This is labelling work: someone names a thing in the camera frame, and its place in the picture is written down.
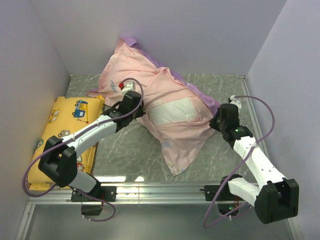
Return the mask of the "white pillow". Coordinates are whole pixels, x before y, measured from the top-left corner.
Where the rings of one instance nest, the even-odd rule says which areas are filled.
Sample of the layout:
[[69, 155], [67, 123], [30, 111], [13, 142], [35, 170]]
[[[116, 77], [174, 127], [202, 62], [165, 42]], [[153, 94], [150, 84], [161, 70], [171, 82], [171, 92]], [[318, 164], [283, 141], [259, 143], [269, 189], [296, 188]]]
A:
[[155, 126], [194, 121], [198, 118], [196, 97], [185, 97], [160, 104], [148, 111], [148, 117]]

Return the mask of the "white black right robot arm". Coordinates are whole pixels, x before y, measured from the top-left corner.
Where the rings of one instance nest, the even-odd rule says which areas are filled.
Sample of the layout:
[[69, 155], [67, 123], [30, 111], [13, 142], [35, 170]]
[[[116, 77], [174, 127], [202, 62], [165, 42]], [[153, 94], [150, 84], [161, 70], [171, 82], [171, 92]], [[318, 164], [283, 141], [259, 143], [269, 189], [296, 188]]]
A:
[[220, 184], [213, 201], [221, 195], [234, 197], [254, 207], [258, 219], [269, 224], [296, 217], [299, 208], [299, 185], [287, 179], [260, 149], [252, 132], [240, 124], [239, 109], [234, 103], [222, 104], [210, 120], [210, 127], [221, 132], [223, 139], [242, 158], [252, 172], [256, 185], [234, 172]]

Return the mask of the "pink purple pillowcase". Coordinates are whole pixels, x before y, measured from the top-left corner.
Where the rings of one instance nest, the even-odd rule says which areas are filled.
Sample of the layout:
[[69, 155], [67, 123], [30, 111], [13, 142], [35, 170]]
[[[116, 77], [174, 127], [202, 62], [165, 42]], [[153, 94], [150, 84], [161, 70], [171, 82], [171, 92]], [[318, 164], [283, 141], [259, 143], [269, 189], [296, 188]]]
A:
[[[133, 37], [118, 40], [114, 54], [99, 77], [98, 89], [87, 94], [90, 97], [101, 95], [105, 104], [112, 106], [122, 100], [119, 84], [128, 78], [138, 80], [141, 86], [135, 89], [143, 93], [145, 114], [137, 122], [160, 141], [161, 152], [170, 172], [174, 176], [183, 173], [195, 160], [206, 140], [213, 135], [214, 130], [209, 122], [220, 104], [139, 49]], [[164, 125], [154, 125], [150, 121], [148, 112], [152, 108], [187, 97], [196, 97], [196, 120]]]

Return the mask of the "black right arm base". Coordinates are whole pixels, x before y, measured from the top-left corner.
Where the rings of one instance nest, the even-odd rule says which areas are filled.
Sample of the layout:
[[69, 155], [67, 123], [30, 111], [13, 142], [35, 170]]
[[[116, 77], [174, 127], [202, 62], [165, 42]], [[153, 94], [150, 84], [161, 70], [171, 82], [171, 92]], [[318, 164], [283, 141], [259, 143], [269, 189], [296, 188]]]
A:
[[[209, 184], [205, 185], [203, 188], [201, 188], [201, 191], [204, 191], [205, 195], [205, 201], [206, 202], [212, 202], [215, 195], [217, 194], [220, 186], [215, 185], [215, 184]], [[220, 192], [218, 195], [217, 202], [223, 202], [223, 203], [218, 203], [217, 204], [217, 209], [220, 213], [221, 216], [227, 214], [231, 210], [237, 208], [238, 206], [241, 205], [240, 201], [242, 199], [239, 196], [233, 195], [228, 191], [228, 186], [226, 185], [223, 190]], [[251, 205], [246, 203], [244, 207], [239, 208], [238, 210], [235, 210], [232, 212], [230, 215], [225, 216], [225, 219], [233, 219], [237, 218], [239, 216], [242, 216], [245, 214], [249, 209], [251, 208]]]

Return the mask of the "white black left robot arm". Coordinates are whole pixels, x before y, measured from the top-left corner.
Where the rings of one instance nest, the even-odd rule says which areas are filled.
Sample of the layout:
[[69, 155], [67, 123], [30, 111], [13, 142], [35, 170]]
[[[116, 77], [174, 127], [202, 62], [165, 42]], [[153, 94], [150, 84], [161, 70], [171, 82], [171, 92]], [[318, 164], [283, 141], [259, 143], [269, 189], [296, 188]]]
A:
[[89, 201], [101, 200], [101, 183], [77, 166], [78, 157], [101, 139], [127, 127], [144, 115], [143, 94], [129, 90], [93, 123], [64, 138], [50, 137], [40, 155], [38, 169], [60, 188], [71, 187]]

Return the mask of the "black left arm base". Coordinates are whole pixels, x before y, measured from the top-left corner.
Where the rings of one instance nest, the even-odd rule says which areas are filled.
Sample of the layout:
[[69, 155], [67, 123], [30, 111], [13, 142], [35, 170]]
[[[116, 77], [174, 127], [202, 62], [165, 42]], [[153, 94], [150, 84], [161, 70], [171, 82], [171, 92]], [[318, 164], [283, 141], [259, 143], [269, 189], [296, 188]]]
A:
[[[110, 220], [116, 215], [116, 208], [112, 204], [116, 200], [117, 187], [116, 186], [98, 186], [94, 187], [89, 193], [83, 192], [79, 189], [73, 189], [71, 195], [72, 203], [81, 203], [81, 214], [86, 219], [91, 219], [93, 222], [103, 222]], [[92, 219], [98, 217], [104, 206], [112, 208], [112, 214], [106, 219]]]

